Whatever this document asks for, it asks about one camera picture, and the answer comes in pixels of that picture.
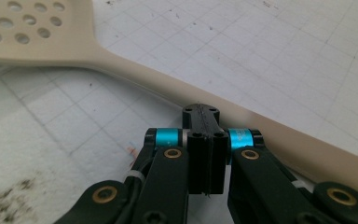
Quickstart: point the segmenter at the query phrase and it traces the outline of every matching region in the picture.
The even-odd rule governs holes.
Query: spatula handle
[[[303,176],[315,182],[336,181],[358,190],[357,156],[103,48],[89,54],[89,60],[78,66],[122,77],[180,106],[195,103],[216,106],[221,111],[223,126],[260,130],[267,147]]]

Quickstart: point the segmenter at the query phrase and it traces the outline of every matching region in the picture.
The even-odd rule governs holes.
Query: white surface
[[[358,155],[358,1],[93,2],[105,48]],[[51,223],[121,180],[126,148],[180,110],[90,70],[0,66],[0,192],[33,207],[13,223]],[[189,223],[229,222],[225,195],[190,197]]]

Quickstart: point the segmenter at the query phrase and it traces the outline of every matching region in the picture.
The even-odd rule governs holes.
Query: cream plastic spatula
[[[0,0],[0,63],[86,67],[125,78],[181,106],[216,106],[223,125],[259,129],[268,148],[302,175],[358,190],[358,157],[105,50],[94,38],[92,11],[90,0]]]

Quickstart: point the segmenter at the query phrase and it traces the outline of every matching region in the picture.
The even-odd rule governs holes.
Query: spatula
[[[0,0],[0,63],[85,67],[127,79],[181,106],[216,106],[223,125],[260,130],[268,148],[302,175],[358,190],[357,156],[100,47],[90,0]]]

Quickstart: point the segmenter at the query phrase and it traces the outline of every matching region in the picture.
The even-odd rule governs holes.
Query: slotted spatula
[[[0,0],[0,63],[85,67],[125,78],[181,106],[216,106],[223,125],[257,128],[268,148],[302,175],[358,190],[358,157],[100,47],[90,0]]]

